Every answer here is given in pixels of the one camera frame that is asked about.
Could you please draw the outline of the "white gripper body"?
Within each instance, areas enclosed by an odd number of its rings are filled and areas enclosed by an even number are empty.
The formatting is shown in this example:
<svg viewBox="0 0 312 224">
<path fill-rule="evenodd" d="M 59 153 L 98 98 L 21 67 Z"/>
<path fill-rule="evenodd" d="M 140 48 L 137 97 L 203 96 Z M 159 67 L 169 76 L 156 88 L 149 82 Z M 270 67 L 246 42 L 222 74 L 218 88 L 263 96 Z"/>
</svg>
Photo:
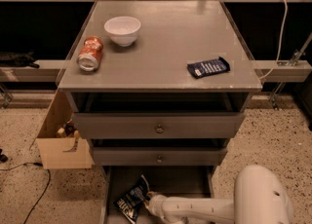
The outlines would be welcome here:
<svg viewBox="0 0 312 224">
<path fill-rule="evenodd" d="M 163 208 L 163 204 L 168 198 L 164 195 L 155 195 L 150 198 L 148 204 L 148 211 L 159 218 L 165 218 L 166 214 Z"/>
</svg>

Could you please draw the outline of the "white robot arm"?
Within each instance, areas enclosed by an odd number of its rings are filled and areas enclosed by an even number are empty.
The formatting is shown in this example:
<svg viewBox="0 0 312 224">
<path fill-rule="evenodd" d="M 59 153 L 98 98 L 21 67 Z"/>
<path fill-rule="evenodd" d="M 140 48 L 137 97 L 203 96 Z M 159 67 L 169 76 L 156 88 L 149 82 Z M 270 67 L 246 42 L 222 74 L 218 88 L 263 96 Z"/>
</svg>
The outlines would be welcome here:
<svg viewBox="0 0 312 224">
<path fill-rule="evenodd" d="M 217 224 L 292 224 L 294 217 L 292 201 L 279 178 L 259 165 L 241 169 L 233 199 L 153 194 L 147 209 L 164 224 L 186 224 L 189 218 Z"/>
</svg>

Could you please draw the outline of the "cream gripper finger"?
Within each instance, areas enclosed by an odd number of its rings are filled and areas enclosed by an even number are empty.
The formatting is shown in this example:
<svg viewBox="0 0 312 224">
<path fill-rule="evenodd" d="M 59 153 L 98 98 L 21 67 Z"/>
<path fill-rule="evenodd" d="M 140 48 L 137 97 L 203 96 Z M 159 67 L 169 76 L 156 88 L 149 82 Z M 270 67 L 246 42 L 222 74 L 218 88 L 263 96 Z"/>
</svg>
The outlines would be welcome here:
<svg viewBox="0 0 312 224">
<path fill-rule="evenodd" d="M 149 202 L 150 200 L 155 196 L 155 192 L 154 191 L 150 191 L 145 195 L 145 200 L 144 200 L 144 205 L 146 208 L 149 207 Z"/>
</svg>

